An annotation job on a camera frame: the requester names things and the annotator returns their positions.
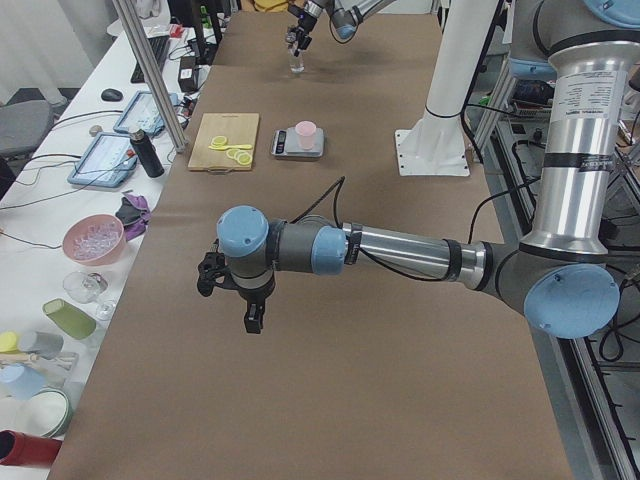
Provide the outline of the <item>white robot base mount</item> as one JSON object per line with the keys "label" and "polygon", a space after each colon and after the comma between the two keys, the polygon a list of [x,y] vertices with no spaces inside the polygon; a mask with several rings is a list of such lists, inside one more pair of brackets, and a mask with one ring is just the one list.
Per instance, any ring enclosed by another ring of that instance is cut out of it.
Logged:
{"label": "white robot base mount", "polygon": [[470,174],[461,114],[494,17],[498,0],[453,1],[421,119],[396,132],[402,176]]}

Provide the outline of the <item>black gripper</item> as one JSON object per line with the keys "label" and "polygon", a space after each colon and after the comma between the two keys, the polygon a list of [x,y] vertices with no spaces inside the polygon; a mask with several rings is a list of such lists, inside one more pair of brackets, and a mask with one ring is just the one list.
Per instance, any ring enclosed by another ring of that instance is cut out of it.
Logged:
{"label": "black gripper", "polygon": [[305,8],[289,5],[287,11],[297,19],[297,24],[289,26],[285,41],[293,56],[299,56],[310,45],[310,36],[316,25],[316,17]]}
{"label": "black gripper", "polygon": [[263,330],[266,299],[275,290],[276,282],[272,271],[268,270],[268,278],[259,281],[257,287],[245,287],[234,279],[226,258],[219,251],[219,241],[215,240],[210,251],[197,267],[197,290],[204,296],[211,296],[215,287],[236,291],[247,301],[244,315],[244,326],[248,334],[260,334]]}

